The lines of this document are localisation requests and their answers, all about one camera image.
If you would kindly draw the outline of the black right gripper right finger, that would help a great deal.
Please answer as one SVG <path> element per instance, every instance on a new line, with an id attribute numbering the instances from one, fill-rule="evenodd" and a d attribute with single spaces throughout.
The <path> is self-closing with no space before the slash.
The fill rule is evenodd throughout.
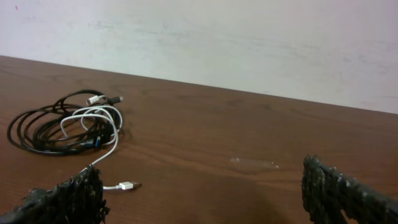
<path id="1" fill-rule="evenodd" d="M 321 163 L 317 156 L 303 160 L 302 200 L 314 223 L 397 224 L 397 200 L 390 198 L 336 168 Z"/>

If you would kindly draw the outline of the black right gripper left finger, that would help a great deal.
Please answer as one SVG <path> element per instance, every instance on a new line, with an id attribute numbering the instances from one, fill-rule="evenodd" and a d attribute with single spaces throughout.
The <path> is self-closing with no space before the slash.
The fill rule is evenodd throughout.
<path id="1" fill-rule="evenodd" d="M 54 189 L 33 189 L 23 204 L 1 215 L 2 224 L 100 224 L 109 208 L 100 170 L 88 166 Z"/>

